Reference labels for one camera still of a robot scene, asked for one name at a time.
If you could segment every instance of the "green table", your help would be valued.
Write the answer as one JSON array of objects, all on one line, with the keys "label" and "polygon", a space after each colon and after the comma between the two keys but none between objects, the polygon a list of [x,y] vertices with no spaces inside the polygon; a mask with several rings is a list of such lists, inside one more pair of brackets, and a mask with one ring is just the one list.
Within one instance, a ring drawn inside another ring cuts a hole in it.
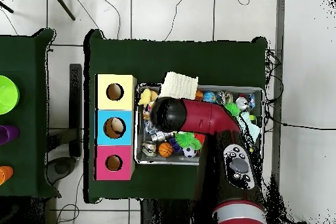
[{"label": "green table", "polygon": [[31,37],[0,36],[0,74],[18,86],[20,101],[0,116],[1,125],[17,125],[19,138],[0,146],[0,166],[14,175],[0,186],[0,196],[52,197],[56,191],[45,180],[47,152],[47,89],[45,57],[54,31]]},{"label": "green table", "polygon": [[94,181],[94,128],[91,126],[95,115],[95,74],[131,74],[138,83],[162,83],[165,73],[173,71],[198,76],[200,85],[264,89],[266,45],[265,39],[255,42],[119,41],[104,39],[100,31],[91,30],[84,42],[85,200],[193,199],[197,174],[197,166],[137,164],[130,181]]}]

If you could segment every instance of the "white ball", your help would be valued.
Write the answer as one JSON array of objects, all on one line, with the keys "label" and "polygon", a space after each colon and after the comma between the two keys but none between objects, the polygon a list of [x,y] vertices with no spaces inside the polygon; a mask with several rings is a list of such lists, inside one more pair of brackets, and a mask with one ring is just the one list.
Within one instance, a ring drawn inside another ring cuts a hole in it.
[{"label": "white ball", "polygon": [[197,150],[195,150],[193,147],[188,146],[186,148],[182,148],[183,153],[185,157],[187,158],[193,158],[197,154]]}]

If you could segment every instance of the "yellow box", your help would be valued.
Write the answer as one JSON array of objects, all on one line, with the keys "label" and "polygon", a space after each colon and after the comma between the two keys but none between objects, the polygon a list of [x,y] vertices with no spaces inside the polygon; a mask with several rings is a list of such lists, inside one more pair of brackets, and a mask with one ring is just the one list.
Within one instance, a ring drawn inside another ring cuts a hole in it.
[{"label": "yellow box", "polygon": [[97,74],[96,76],[98,109],[134,110],[137,79],[130,75],[117,74]]}]

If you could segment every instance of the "pink box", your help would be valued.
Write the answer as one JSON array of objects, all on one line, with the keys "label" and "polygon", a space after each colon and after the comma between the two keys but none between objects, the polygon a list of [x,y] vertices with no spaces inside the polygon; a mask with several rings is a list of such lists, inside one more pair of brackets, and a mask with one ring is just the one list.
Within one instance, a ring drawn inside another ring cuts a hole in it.
[{"label": "pink box", "polygon": [[[96,146],[96,179],[97,181],[129,181],[135,168],[133,160],[133,146]],[[106,167],[109,156],[119,156],[122,166],[117,171],[110,171]]]}]

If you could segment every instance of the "blue box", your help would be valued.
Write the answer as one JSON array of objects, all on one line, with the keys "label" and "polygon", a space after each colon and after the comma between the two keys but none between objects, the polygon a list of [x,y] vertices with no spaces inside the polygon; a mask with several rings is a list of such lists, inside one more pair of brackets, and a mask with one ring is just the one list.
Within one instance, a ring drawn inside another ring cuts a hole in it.
[{"label": "blue box", "polygon": [[[119,118],[125,123],[126,130],[119,138],[109,138],[104,132],[104,124],[110,118]],[[133,144],[133,111],[98,110],[97,144],[102,146],[130,146]]]}]

